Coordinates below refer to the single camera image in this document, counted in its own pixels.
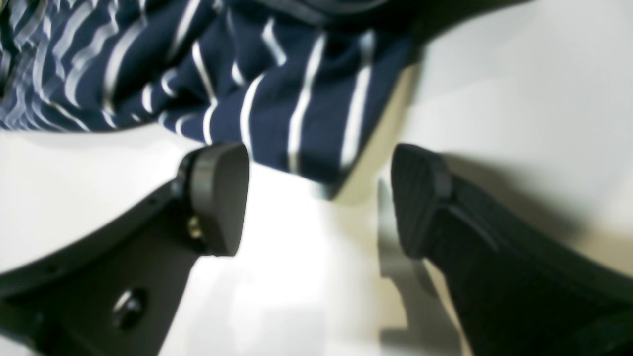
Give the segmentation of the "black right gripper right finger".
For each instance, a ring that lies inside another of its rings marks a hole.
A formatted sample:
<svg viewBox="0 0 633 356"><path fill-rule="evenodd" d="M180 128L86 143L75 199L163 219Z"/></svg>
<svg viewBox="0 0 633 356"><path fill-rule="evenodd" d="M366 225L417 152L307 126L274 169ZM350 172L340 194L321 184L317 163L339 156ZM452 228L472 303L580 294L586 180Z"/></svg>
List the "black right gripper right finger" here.
<svg viewBox="0 0 633 356"><path fill-rule="evenodd" d="M398 144L391 187L403 252L443 273L473 354L632 354L630 277L532 228L432 151Z"/></svg>

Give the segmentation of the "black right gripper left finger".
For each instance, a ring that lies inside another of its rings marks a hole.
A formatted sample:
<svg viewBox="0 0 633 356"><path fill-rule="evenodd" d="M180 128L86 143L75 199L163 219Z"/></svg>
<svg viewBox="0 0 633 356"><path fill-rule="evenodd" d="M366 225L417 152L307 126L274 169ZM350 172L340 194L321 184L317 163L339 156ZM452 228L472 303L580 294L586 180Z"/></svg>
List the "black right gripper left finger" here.
<svg viewBox="0 0 633 356"><path fill-rule="evenodd" d="M2 273L1 336L42 356L156 356L202 256L239 250L242 143L188 153L175 178L96 232Z"/></svg>

